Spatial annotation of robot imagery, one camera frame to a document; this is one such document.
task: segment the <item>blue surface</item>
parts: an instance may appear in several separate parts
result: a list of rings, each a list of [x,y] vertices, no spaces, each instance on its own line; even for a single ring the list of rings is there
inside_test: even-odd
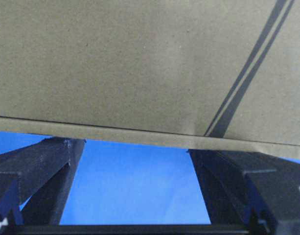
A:
[[[45,136],[0,132],[0,154]],[[61,224],[207,224],[186,149],[88,141]]]

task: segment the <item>black line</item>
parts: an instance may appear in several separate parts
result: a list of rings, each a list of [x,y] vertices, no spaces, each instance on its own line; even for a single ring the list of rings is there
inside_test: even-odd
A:
[[[211,129],[212,125],[214,124],[214,122],[216,121],[216,119],[218,118],[219,114],[222,112],[222,110],[224,109],[226,103],[228,102],[228,100],[230,99],[230,97],[232,96],[234,90],[237,88],[237,86],[239,85],[241,79],[243,78],[243,76],[245,75],[245,73],[247,72],[248,68],[250,67],[251,63],[253,62],[254,58],[256,57],[257,53],[259,52],[260,48],[262,47],[264,41],[266,40],[268,34],[270,33],[270,31],[272,30],[273,25],[275,24],[279,14],[281,13],[281,10],[283,9],[285,3],[287,2],[287,0],[277,0],[277,2],[275,3],[275,6],[258,38],[258,40],[255,43],[255,46],[253,47],[246,63],[244,64],[240,74],[238,75],[237,79],[235,80],[235,82],[233,83],[231,89],[229,90],[228,94],[226,95],[223,103],[221,104],[220,108],[218,109],[218,111],[216,112],[212,122],[210,123],[210,125],[208,126],[208,129],[205,131],[204,136],[207,135],[207,133],[209,132],[209,130]]]
[[[255,65],[253,66],[253,68],[249,72],[246,79],[243,81],[242,85],[239,87],[238,91],[236,92],[233,99],[229,103],[227,109],[224,111],[224,113],[222,114],[222,116],[220,117],[220,119],[218,120],[216,125],[214,126],[212,132],[209,134],[210,137],[222,138],[224,136],[224,134],[225,134],[225,132],[226,132],[231,120],[232,120],[232,117],[233,117],[234,113],[236,112],[236,110],[237,110],[237,108],[238,108],[245,92],[247,91],[250,83],[252,82],[254,76],[256,75],[256,72],[258,71],[260,65],[264,61],[264,59],[265,59],[269,49],[271,48],[275,38],[277,37],[283,23],[285,22],[288,14],[291,10],[291,7],[292,7],[294,1],[295,0],[290,1],[285,13],[283,14],[283,16],[282,16],[279,24],[277,25],[272,37],[270,38],[268,44],[266,45],[266,47],[263,50],[262,54],[260,55],[259,59],[257,60]]]
[[[243,225],[8,226],[14,235],[247,235]]]

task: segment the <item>cardboard box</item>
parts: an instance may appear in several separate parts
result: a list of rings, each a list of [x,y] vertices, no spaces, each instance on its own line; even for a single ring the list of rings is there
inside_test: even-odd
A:
[[[300,158],[300,0],[0,0],[0,130]]]

